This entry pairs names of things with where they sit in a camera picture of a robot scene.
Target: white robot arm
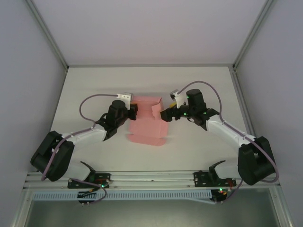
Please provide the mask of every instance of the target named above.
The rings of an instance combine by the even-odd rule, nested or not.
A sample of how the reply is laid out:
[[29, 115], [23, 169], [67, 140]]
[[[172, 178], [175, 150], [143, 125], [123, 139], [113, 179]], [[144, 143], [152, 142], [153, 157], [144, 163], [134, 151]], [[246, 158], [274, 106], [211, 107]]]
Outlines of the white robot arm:
[[241, 132], [223, 120], [219, 112], [206, 107], [200, 90], [192, 89], [187, 91], [186, 94], [188, 105], [186, 105], [178, 91], [173, 91], [170, 96], [177, 103], [173, 107], [162, 111], [161, 118], [170, 122], [173, 117], [175, 120], [185, 117], [224, 140], [238, 154], [238, 160], [233, 162], [223, 160], [209, 168], [209, 176], [213, 181], [216, 179], [242, 178], [247, 184], [253, 185], [275, 172], [268, 158], [253, 144], [256, 143], [260, 146], [274, 160], [270, 144], [266, 138], [255, 138]]
[[61, 177], [86, 181], [94, 170], [84, 162], [71, 162], [73, 152], [111, 138], [127, 119], [136, 120], [138, 107], [130, 104], [132, 95], [118, 94], [117, 98], [91, 129], [64, 134], [49, 132], [32, 156], [31, 164], [51, 181]]

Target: metal frame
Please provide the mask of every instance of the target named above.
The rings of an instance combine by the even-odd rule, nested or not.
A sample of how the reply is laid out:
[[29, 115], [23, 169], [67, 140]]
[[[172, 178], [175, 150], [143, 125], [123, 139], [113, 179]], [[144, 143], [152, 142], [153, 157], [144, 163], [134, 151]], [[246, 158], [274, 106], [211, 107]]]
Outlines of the metal frame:
[[121, 68], [121, 67], [229, 67], [231, 64], [114, 64], [114, 65], [70, 65], [73, 68]]
[[276, 3], [277, 0], [267, 0], [266, 3], [263, 5], [262, 10], [260, 11], [257, 20], [255, 21], [252, 29], [250, 30], [249, 35], [247, 36], [233, 66], [235, 68], [238, 67], [239, 63], [241, 62], [244, 54], [248, 51], [252, 41], [254, 40], [254, 38], [256, 37], [256, 34], [258, 33], [258, 31], [260, 30], [261, 26], [263, 25], [265, 19], [267, 18], [267, 16], [269, 15], [271, 9], [273, 8], [274, 4]]
[[244, 124], [245, 124], [245, 127], [246, 127], [246, 131], [250, 135], [256, 135], [256, 131], [253, 127], [251, 117], [250, 117], [250, 113], [248, 111], [247, 104], [246, 104], [246, 101], [244, 99], [244, 94], [243, 94], [243, 91], [242, 91], [242, 88], [241, 88], [241, 85], [240, 85], [238, 74], [234, 70], [233, 66], [229, 66], [228, 68], [229, 68], [229, 72], [230, 72], [231, 77], [232, 77], [232, 83], [233, 83], [234, 89], [236, 91], [237, 99], [238, 99], [238, 102], [240, 104], [240, 109], [241, 109], [242, 116], [244, 118]]
[[[208, 189], [229, 189], [229, 186], [201, 187], [196, 188], [193, 171], [142, 171], [142, 172], [110, 172], [111, 185], [108, 191], [115, 190], [208, 190]], [[48, 179], [41, 181], [41, 173], [28, 173], [24, 183], [24, 189], [29, 191], [78, 191], [67, 189], [68, 178], [61, 178], [56, 182]], [[243, 184], [241, 189], [271, 188], [278, 183], [268, 184], [258, 182], [254, 186]]]
[[53, 49], [55, 56], [57, 57], [57, 59], [61, 62], [62, 66], [64, 67], [65, 74], [66, 74], [68, 71], [68, 65], [67, 65], [59, 47], [57, 46], [54, 38], [52, 37], [49, 29], [47, 28], [45, 22], [43, 21], [37, 7], [35, 6], [35, 4], [32, 0], [25, 0], [24, 2], [28, 6], [29, 11], [32, 13], [35, 21], [37, 22], [38, 26], [41, 28], [43, 34], [46, 36], [46, 39], [47, 39], [48, 43], [50, 44], [51, 48]]
[[33, 191], [22, 191], [11, 227], [26, 226], [27, 216], [30, 213], [31, 204], [33, 201], [33, 195]]
[[282, 227], [294, 227], [282, 188], [275, 186], [269, 189], [273, 206], [276, 210], [277, 218]]

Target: white table surface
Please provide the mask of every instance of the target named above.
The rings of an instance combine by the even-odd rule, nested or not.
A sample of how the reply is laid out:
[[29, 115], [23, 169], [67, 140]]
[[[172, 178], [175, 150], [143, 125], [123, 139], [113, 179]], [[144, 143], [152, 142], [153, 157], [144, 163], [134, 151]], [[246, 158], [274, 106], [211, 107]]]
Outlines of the white table surface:
[[[91, 123], [79, 115], [80, 103], [90, 95], [129, 92], [161, 96], [167, 108], [172, 103], [169, 93], [195, 80], [209, 82], [217, 89], [223, 103], [223, 117], [245, 131], [228, 67], [69, 68], [52, 130], [66, 133], [90, 127]], [[211, 88], [196, 84], [189, 89], [193, 88], [202, 91], [207, 107], [219, 110]], [[83, 105], [83, 114], [98, 120], [113, 100], [92, 98]], [[84, 161], [97, 171], [204, 170], [217, 161], [236, 158], [238, 153], [186, 119], [169, 123], [167, 142], [161, 147], [128, 141], [127, 128], [128, 121], [115, 136], [74, 152], [72, 159]]]

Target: white wall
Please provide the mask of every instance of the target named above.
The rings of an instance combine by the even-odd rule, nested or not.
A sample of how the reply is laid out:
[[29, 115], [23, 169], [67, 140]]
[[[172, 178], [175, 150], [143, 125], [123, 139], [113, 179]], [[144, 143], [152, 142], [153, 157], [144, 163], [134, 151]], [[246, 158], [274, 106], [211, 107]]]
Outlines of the white wall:
[[278, 0], [240, 64], [257, 134], [271, 142], [296, 226], [303, 226], [303, 1]]
[[48, 133], [64, 71], [24, 1], [0, 2], [0, 226], [11, 224], [30, 158]]
[[266, 0], [34, 0], [69, 65], [232, 63]]

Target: black bracket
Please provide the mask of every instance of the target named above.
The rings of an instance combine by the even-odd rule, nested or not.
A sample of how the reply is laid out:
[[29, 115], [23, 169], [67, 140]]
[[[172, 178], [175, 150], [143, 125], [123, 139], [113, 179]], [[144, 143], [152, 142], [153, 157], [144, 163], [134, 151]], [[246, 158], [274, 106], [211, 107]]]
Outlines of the black bracket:
[[122, 100], [113, 101], [108, 108], [108, 112], [96, 121], [96, 124], [101, 125], [107, 131], [104, 140], [115, 135], [118, 128], [123, 125], [127, 119], [135, 121], [137, 119], [137, 112], [137, 104], [130, 104], [130, 110], [127, 110], [125, 102]]
[[212, 198], [210, 200], [215, 202], [221, 202], [226, 200], [227, 192], [225, 191], [218, 191], [218, 190], [211, 190], [212, 191]]
[[[87, 192], [78, 192], [78, 195], [77, 195], [77, 199], [86, 199], [86, 198], [90, 198], [90, 199], [95, 199], [96, 196], [97, 196], [97, 193], [96, 192], [91, 192], [91, 193], [88, 193], [87, 195], [84, 195]], [[78, 200], [79, 203], [81, 204], [89, 204], [90, 202], [93, 202], [94, 200]]]
[[194, 173], [194, 182], [196, 188], [201, 187], [229, 187], [231, 184], [232, 186], [236, 186], [236, 180], [233, 180], [231, 178], [226, 179], [216, 179], [216, 181], [213, 181], [210, 177], [210, 174], [208, 171], [199, 171]]
[[[94, 180], [91, 183], [98, 184], [100, 186], [107, 185], [104, 188], [109, 188], [108, 183], [110, 182], [110, 174], [108, 173], [95, 173]], [[94, 186], [86, 184], [86, 183], [79, 183], [70, 179], [67, 184], [67, 188], [69, 189], [79, 189], [79, 188], [93, 188]]]

